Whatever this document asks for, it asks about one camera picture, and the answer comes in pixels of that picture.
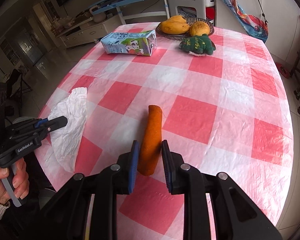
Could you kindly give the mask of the left hand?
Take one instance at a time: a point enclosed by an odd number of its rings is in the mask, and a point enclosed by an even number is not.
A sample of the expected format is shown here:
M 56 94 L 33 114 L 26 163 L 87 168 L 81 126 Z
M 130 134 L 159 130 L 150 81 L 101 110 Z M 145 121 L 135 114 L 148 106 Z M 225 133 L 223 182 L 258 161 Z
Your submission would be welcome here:
M 26 172 L 26 163 L 23 158 L 15 162 L 17 171 L 13 177 L 12 184 L 14 187 L 14 194 L 17 198 L 24 199 L 29 193 L 29 175 Z M 5 205 L 10 199 L 2 179 L 7 178 L 9 175 L 8 168 L 0 168 L 0 204 Z

